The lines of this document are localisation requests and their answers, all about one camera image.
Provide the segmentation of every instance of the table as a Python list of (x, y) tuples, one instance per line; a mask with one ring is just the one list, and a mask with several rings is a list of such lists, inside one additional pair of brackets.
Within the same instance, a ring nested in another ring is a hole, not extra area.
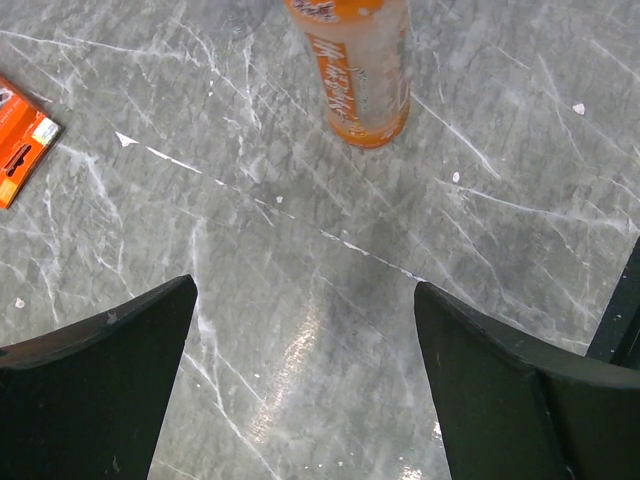
[(3, 5), (66, 133), (0, 213), (0, 344), (189, 272), (151, 479), (447, 479), (416, 281), (584, 353), (638, 235), (640, 8), (413, 1), (410, 120), (362, 151), (284, 6), (222, 2)]

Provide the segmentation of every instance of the bottle base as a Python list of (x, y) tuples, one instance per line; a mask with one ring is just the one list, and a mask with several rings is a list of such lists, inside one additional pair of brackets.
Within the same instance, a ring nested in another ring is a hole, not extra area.
[(344, 130), (344, 126), (332, 121), (329, 118), (329, 125), (333, 131), (349, 145), (359, 148), (380, 148), (391, 142), (400, 132), (402, 132), (407, 118), (409, 117), (409, 107), (411, 102), (407, 102), (400, 115), (390, 126), (381, 128), (375, 132), (349, 132)]

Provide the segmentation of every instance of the orange box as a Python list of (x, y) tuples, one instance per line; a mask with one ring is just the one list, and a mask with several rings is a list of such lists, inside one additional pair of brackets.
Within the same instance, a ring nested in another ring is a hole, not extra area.
[(0, 76), (0, 208), (9, 208), (59, 132), (60, 125)]

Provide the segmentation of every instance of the black object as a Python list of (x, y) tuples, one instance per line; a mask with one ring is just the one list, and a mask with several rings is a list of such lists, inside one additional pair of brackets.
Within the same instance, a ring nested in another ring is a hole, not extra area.
[[(636, 247), (607, 309), (628, 329), (609, 332), (605, 315), (596, 358), (611, 346), (612, 360), (637, 365), (637, 262)], [(556, 348), (430, 284), (415, 314), (453, 480), (640, 479), (640, 372)]]
[(0, 349), (0, 479), (146, 479), (196, 296), (176, 278)]

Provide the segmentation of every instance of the orange bottle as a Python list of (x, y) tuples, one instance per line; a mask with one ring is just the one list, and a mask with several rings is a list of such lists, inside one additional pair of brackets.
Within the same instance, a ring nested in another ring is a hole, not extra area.
[(285, 0), (314, 54), (329, 124), (347, 143), (376, 148), (409, 115), (407, 0)]

